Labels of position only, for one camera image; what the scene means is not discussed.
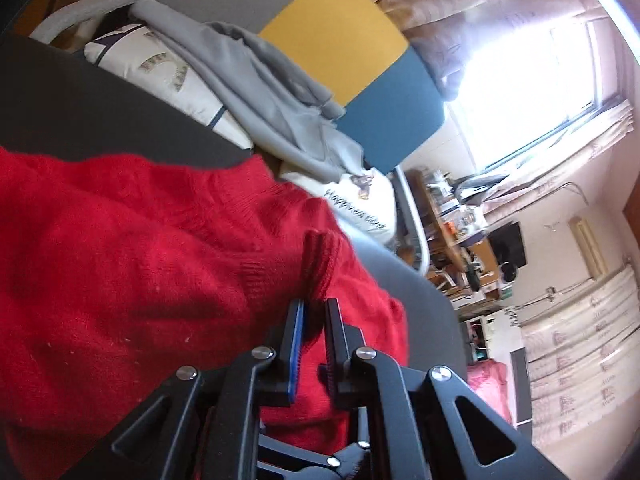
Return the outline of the red knit sweater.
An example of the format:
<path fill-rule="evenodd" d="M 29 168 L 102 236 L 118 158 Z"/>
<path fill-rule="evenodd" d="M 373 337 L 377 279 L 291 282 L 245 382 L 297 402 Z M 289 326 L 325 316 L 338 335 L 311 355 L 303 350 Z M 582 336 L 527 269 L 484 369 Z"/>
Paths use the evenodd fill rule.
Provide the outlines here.
<path fill-rule="evenodd" d="M 295 299 L 310 329 L 274 435 L 346 437 L 318 371 L 323 301 L 406 364 L 405 309 L 357 259 L 329 205 L 259 157 L 231 169 L 131 155 L 1 155 L 1 429 L 26 479 L 56 479 L 183 365 L 230 364 Z"/>

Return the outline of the pink ruffled bedding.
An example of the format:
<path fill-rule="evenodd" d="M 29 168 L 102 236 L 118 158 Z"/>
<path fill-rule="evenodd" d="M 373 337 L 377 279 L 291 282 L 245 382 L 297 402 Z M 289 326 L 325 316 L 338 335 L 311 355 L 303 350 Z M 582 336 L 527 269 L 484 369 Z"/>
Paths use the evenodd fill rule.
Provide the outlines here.
<path fill-rule="evenodd" d="M 508 367 L 493 359 L 468 366 L 470 388 L 508 424 L 515 425 L 514 393 Z"/>

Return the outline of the cluttered wooden desk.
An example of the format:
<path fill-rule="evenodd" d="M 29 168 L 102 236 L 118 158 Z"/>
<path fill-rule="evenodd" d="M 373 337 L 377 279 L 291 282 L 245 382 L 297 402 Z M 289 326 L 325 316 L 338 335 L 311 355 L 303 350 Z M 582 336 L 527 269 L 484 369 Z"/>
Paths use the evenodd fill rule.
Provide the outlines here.
<path fill-rule="evenodd" d="M 430 251 L 427 279 L 456 307 L 500 298 L 501 273 L 488 240 L 488 223 L 460 202 L 439 171 L 406 173 Z"/>

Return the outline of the black monitor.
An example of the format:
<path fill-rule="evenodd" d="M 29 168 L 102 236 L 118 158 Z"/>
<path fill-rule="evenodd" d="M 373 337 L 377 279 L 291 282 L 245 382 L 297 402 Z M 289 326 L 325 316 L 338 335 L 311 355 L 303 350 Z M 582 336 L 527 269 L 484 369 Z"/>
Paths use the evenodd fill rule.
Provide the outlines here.
<path fill-rule="evenodd" d="M 526 252 L 522 231 L 518 222 L 510 222 L 488 234 L 489 244 L 496 257 L 501 278 L 512 283 L 518 270 L 526 266 Z"/>

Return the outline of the white printed cushion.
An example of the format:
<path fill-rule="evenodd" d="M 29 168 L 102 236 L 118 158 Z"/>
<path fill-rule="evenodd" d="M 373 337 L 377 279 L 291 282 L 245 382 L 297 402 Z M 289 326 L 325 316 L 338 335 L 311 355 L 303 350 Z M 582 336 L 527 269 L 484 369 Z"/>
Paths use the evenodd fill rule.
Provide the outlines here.
<path fill-rule="evenodd" d="M 131 24 L 110 32 L 86 44 L 84 55 L 93 65 L 181 110 L 238 148 L 254 148 L 250 136 L 196 71 L 146 26 Z M 395 193 L 392 182 L 377 169 L 321 183 L 285 164 L 279 177 L 325 198 L 338 218 L 377 242 L 392 244 L 397 228 Z"/>

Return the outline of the grey garment on chair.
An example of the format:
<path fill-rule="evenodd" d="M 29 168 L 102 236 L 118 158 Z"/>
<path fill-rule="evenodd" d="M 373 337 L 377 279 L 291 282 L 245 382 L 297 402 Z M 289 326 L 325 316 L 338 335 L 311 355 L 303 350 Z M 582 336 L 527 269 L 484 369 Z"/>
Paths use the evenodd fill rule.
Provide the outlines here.
<path fill-rule="evenodd" d="M 344 107 L 269 41 L 155 0 L 134 3 L 130 13 L 194 68 L 263 150 L 323 182 L 366 171 L 362 146 L 336 128 Z"/>

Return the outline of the grey yellow blue chair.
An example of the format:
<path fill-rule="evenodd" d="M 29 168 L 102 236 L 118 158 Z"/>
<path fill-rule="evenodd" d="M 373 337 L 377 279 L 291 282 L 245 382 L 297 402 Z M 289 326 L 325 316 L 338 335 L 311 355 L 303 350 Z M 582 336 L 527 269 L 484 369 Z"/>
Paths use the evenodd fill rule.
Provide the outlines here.
<path fill-rule="evenodd" d="M 47 16 L 30 36 L 48 44 L 64 30 L 137 0 L 79 0 Z M 416 50 L 371 0 L 158 0 L 199 22 L 239 25 L 280 49 L 334 94 L 337 127 L 367 162 L 391 174 L 411 236 L 414 266 L 430 264 L 426 236 L 400 163 L 444 122 L 444 103 Z"/>

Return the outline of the pink patterned curtain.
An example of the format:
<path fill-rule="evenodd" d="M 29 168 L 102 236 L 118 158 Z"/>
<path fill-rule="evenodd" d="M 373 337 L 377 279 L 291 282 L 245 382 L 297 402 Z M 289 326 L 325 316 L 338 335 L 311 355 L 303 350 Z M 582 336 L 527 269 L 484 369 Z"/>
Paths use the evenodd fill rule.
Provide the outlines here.
<path fill-rule="evenodd" d="M 521 210 L 634 131 L 605 67 L 598 0 L 372 0 L 420 56 L 474 174 L 460 195 L 490 222 Z"/>

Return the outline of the wall air conditioner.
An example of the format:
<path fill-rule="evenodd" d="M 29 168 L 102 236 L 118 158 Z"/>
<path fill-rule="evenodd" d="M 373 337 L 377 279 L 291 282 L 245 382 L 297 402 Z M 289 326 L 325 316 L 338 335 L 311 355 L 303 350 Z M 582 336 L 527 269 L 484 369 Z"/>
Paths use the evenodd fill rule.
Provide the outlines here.
<path fill-rule="evenodd" d="M 601 252 L 600 245 L 594 236 L 590 224 L 582 217 L 574 217 L 568 222 L 576 240 L 580 254 L 585 261 L 590 278 L 597 281 L 608 274 L 608 265 Z"/>

